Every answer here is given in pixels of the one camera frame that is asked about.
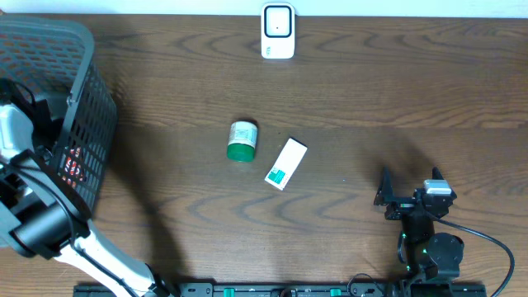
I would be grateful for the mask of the white green carton box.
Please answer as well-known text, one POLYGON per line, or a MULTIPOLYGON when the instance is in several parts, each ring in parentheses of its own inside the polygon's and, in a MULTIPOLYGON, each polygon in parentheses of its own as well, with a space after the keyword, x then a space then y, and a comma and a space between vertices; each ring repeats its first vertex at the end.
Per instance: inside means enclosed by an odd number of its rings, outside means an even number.
POLYGON ((264 181, 283 191, 307 151, 305 145, 295 139, 288 139, 264 181))

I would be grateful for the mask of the green lid white jar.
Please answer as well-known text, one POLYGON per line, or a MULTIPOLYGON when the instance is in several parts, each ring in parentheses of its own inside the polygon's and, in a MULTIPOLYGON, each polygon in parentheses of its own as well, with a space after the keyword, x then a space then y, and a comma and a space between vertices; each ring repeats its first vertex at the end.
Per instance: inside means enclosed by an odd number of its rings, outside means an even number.
POLYGON ((258 128, 250 121, 235 121, 230 126, 227 158, 251 162, 255 158, 258 128))

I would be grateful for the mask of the orange snack bar wrapper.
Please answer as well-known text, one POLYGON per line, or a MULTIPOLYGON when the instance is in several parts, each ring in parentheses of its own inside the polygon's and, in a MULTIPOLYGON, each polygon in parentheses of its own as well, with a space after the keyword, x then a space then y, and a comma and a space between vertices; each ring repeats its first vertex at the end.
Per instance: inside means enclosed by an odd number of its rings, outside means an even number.
POLYGON ((83 151, 80 147, 71 148, 61 169, 62 180, 75 189, 84 181, 83 151))

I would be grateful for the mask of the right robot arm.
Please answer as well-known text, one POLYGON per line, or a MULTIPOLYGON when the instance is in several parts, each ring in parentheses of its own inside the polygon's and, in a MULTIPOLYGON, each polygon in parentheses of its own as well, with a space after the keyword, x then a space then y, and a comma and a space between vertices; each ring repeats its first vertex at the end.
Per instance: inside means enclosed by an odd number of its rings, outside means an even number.
POLYGON ((386 286, 386 296, 455 296, 453 280, 460 276, 464 242, 450 233, 438 233, 434 227, 449 213, 455 198, 436 167, 432 177, 411 196, 396 196, 389 170, 382 171, 374 204, 386 208, 387 220, 402 224, 398 258, 408 269, 407 276, 386 286))

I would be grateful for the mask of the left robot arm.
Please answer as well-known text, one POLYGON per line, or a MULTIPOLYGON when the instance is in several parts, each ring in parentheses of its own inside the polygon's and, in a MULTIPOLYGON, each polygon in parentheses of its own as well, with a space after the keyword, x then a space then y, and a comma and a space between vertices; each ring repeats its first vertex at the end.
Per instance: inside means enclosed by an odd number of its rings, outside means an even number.
POLYGON ((40 256, 90 275, 116 296, 178 296, 146 263, 129 257, 92 222, 77 193, 83 170, 69 150, 60 177, 48 161, 63 118, 25 85, 1 81, 1 237, 24 257, 40 256))

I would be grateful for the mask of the white barcode scanner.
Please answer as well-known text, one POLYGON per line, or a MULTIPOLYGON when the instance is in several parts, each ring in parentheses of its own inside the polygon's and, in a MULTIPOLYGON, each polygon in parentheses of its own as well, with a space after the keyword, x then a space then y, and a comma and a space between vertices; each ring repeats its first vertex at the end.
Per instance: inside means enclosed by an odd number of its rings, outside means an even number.
POLYGON ((295 54, 295 9, 287 2, 269 2, 261 11, 261 55, 291 59, 295 54))

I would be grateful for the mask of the grey plastic basket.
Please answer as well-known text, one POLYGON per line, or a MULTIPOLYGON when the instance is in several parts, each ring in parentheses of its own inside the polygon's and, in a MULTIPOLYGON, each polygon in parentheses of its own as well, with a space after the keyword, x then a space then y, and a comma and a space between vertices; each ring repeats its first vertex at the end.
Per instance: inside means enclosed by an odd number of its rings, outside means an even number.
POLYGON ((1 18, 1 76, 21 83, 27 98, 46 100, 63 121, 49 162, 60 179, 69 150, 82 149, 85 178, 75 191, 89 208, 97 202, 118 121, 94 50, 92 33, 75 21, 1 18))

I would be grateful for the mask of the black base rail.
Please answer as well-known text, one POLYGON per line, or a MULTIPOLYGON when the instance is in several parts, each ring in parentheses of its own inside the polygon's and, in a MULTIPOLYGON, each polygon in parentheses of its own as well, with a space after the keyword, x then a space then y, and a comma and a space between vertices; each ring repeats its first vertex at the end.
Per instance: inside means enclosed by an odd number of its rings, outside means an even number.
MULTIPOLYGON (((279 284, 279 285, 240 285, 211 284, 205 282, 181 283, 178 285, 181 297, 380 297, 403 296, 401 290, 385 284, 366 281, 346 284, 279 284)), ((408 296, 453 296, 484 297, 483 285, 413 285, 408 296)))

